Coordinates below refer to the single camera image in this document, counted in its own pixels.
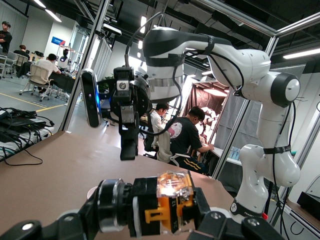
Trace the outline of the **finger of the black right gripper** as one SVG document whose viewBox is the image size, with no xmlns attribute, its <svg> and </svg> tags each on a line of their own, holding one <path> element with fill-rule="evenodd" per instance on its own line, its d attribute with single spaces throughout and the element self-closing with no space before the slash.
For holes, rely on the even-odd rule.
<svg viewBox="0 0 320 240">
<path fill-rule="evenodd" d="M 121 160 L 134 160 L 138 155 L 138 132 L 139 128 L 134 124 L 130 123 L 125 125 L 126 129 L 120 127 L 121 136 Z"/>
</svg>

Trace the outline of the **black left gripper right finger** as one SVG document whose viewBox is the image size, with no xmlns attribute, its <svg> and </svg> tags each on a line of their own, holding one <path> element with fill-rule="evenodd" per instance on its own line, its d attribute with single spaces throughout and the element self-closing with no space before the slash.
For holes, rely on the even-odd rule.
<svg viewBox="0 0 320 240">
<path fill-rule="evenodd" d="M 211 211 L 200 187 L 194 189 L 195 229 L 187 240 L 285 240 L 261 217 L 245 217 L 240 223 L 220 211 Z"/>
</svg>

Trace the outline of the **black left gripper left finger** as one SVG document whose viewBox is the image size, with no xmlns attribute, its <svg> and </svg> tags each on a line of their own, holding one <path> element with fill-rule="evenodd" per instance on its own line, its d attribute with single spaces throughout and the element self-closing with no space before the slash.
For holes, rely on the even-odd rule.
<svg viewBox="0 0 320 240">
<path fill-rule="evenodd" d="M 34 219 L 21 221 L 1 234 L 0 240 L 89 240 L 85 214 L 92 210 L 94 195 L 79 211 L 65 213 L 47 226 Z"/>
</svg>

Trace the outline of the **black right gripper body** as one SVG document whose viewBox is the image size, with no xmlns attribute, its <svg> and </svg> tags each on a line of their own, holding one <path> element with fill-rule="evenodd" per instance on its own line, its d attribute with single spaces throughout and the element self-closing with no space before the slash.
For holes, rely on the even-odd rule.
<svg viewBox="0 0 320 240">
<path fill-rule="evenodd" d="M 113 70 L 115 85 L 111 92 L 110 107 L 121 124 L 135 124 L 152 108 L 148 75 L 143 70 L 122 66 Z"/>
</svg>

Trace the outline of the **orange push button switch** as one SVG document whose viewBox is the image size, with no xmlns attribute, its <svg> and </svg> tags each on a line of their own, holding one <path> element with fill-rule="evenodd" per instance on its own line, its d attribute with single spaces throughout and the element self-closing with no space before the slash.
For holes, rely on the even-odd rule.
<svg viewBox="0 0 320 240">
<path fill-rule="evenodd" d="M 198 191 L 187 170 L 169 170 L 134 183 L 103 180 L 96 190 L 98 229 L 105 233 L 128 227 L 135 238 L 179 234 L 190 222 L 197 227 L 203 218 Z"/>
</svg>

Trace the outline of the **green potted plant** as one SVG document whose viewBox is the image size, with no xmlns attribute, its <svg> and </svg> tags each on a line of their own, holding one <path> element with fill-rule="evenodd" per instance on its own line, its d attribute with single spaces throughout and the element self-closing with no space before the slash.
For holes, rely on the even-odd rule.
<svg viewBox="0 0 320 240">
<path fill-rule="evenodd" d="M 113 79 L 112 76 L 105 76 L 101 81 L 98 82 L 98 91 L 105 93 L 109 91 L 109 82 Z"/>
</svg>

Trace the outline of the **seated person white shirt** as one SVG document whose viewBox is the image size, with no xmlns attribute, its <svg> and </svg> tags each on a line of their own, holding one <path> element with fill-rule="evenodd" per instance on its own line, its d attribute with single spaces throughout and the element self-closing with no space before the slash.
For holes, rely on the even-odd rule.
<svg viewBox="0 0 320 240">
<path fill-rule="evenodd" d="M 52 74 L 52 72 L 61 74 L 61 71 L 55 65 L 56 60 L 57 60 L 57 56 L 53 53 L 50 53 L 47 59 L 40 59 L 35 63 L 35 65 L 48 70 L 48 75 L 46 77 L 48 79 Z"/>
<path fill-rule="evenodd" d="M 167 113 L 169 105 L 167 103 L 158 103 L 156 108 L 150 114 L 152 130 L 154 133 L 158 133 L 162 127 L 162 116 Z"/>
</svg>

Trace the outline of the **pink round plate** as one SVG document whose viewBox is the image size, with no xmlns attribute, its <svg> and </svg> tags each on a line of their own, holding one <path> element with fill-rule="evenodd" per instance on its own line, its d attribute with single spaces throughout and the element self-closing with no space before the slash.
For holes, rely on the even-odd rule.
<svg viewBox="0 0 320 240">
<path fill-rule="evenodd" d="M 98 186 L 92 187 L 92 188 L 87 192 L 86 198 L 89 200 L 90 197 L 95 194 L 95 192 L 96 192 L 97 189 L 98 189 Z"/>
</svg>

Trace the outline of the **white office chair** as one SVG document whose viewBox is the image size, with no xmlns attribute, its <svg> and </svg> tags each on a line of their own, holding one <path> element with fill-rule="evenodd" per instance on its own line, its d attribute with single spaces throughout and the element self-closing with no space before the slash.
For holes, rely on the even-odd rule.
<svg viewBox="0 0 320 240">
<path fill-rule="evenodd" d="M 24 89 L 19 91 L 19 95 L 21 96 L 24 92 L 32 92 L 31 95 L 33 95 L 35 92 L 35 86 L 37 86 L 46 89 L 39 101 L 42 102 L 44 98 L 49 100 L 52 95 L 53 79 L 49 79 L 48 74 L 48 69 L 32 64 L 30 66 L 30 73 L 27 74 L 28 82 Z"/>
<path fill-rule="evenodd" d="M 170 151 L 171 147 L 171 139 L 170 134 L 168 131 L 165 131 L 164 133 L 157 136 L 157 145 L 158 145 L 158 152 L 156 154 L 157 160 L 163 163 L 167 164 L 173 164 L 177 167 L 179 167 L 179 163 L 177 162 L 178 158 L 184 158 L 189 159 L 190 156 L 185 154 L 176 153 L 173 154 Z"/>
</svg>

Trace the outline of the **seated person black printed shirt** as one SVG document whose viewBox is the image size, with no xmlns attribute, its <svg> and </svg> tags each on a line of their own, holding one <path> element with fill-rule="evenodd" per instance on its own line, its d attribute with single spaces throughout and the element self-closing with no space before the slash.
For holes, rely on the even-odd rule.
<svg viewBox="0 0 320 240">
<path fill-rule="evenodd" d="M 188 149 L 196 150 L 200 153 L 213 150 L 212 144 L 202 145 L 199 131 L 196 124 L 205 119 L 205 112 L 198 106 L 192 107 L 186 116 L 177 117 L 167 130 L 170 135 L 170 151 L 173 155 L 186 155 Z M 198 162 L 194 157 L 177 157 L 179 167 L 199 174 L 208 175 L 209 170 L 203 163 Z"/>
</svg>

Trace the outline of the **black box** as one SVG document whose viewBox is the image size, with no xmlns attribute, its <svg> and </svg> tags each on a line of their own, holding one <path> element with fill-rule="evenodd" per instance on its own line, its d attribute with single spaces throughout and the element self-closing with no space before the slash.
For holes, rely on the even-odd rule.
<svg viewBox="0 0 320 240">
<path fill-rule="evenodd" d="M 315 218 L 320 219 L 320 197 L 310 193 L 301 192 L 297 204 L 305 209 L 308 213 Z"/>
</svg>

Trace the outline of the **seated person dark shirt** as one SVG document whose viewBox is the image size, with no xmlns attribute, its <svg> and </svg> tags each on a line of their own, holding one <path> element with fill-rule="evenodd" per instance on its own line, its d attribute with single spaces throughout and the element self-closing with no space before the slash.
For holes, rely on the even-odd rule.
<svg viewBox="0 0 320 240">
<path fill-rule="evenodd" d="M 29 54 L 26 52 L 26 50 L 27 50 L 27 47 L 26 47 L 25 45 L 21 44 L 21 45 L 19 46 L 19 49 L 14 50 L 13 52 L 14 52 L 15 54 L 19 54 L 19 55 L 22 55 L 22 56 L 24 56 L 24 57 L 27 57 L 28 60 L 30 60 L 30 56 L 29 56 Z"/>
</svg>

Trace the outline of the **standing person black shirt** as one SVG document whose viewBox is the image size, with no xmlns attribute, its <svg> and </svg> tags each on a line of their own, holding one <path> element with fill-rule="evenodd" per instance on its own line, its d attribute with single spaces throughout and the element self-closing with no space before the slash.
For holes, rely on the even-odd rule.
<svg viewBox="0 0 320 240">
<path fill-rule="evenodd" d="M 0 45 L 2 47 L 2 54 L 7 55 L 10 48 L 10 43 L 13 39 L 9 32 L 11 24 L 7 21 L 2 22 L 2 30 L 0 30 Z"/>
</svg>

